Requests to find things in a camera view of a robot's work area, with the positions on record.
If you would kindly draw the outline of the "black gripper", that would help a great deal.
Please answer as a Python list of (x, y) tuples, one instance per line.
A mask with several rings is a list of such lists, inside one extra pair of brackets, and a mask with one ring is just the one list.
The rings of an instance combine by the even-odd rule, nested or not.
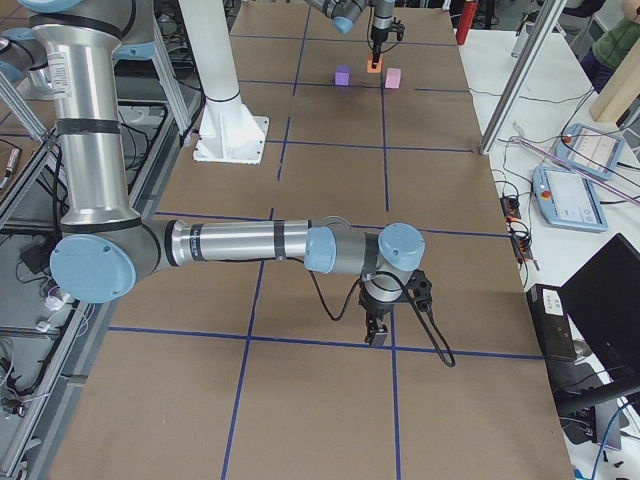
[(388, 39), (388, 29), (372, 28), (370, 32), (371, 46), (371, 65), (378, 65), (381, 58), (382, 45)]

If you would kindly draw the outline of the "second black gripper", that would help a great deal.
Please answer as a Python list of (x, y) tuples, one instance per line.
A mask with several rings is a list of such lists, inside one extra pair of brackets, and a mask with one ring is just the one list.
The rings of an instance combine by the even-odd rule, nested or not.
[(383, 323), (384, 317), (398, 304), (398, 300), (383, 301), (376, 299), (365, 287), (361, 287), (358, 304), (365, 310), (367, 329), (365, 342), (374, 347), (384, 346), (389, 334), (387, 326)]

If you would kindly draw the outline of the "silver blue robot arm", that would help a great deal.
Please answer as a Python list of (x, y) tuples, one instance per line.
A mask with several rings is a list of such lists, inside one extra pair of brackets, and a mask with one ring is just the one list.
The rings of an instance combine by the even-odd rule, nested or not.
[(349, 33), (356, 21), (369, 8), (372, 19), (370, 39), (374, 46), (382, 46), (392, 31), (394, 1), (388, 0), (305, 0), (305, 3), (330, 19), (341, 34)]

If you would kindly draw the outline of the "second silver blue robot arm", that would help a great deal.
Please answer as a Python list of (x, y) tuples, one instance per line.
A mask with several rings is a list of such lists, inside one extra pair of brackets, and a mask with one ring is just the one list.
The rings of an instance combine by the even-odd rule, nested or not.
[(384, 319), (407, 304), (433, 320), (431, 284), (420, 268), (421, 233), (394, 223), (378, 233), (344, 219), (186, 223), (162, 219), (155, 198), (133, 200), (121, 140), (114, 64), (118, 53), (153, 55), (160, 32), (149, 1), (29, 1), (29, 23), (46, 51), (68, 210), (50, 256), (56, 283), (103, 304), (145, 278), (195, 262), (295, 261), (311, 276), (354, 277), (348, 298), (365, 310), (365, 340), (385, 343)]

